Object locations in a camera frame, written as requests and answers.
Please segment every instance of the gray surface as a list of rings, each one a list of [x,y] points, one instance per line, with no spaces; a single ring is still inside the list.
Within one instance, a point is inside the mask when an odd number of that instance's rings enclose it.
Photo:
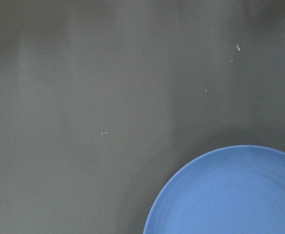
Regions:
[[[191,159],[285,151],[285,1],[70,2],[0,1],[0,234],[142,233]]]

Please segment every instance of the plate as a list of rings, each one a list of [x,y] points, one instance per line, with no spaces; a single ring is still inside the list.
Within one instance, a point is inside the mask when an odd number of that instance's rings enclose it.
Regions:
[[[181,168],[157,196],[144,234],[285,234],[285,153],[240,145]]]

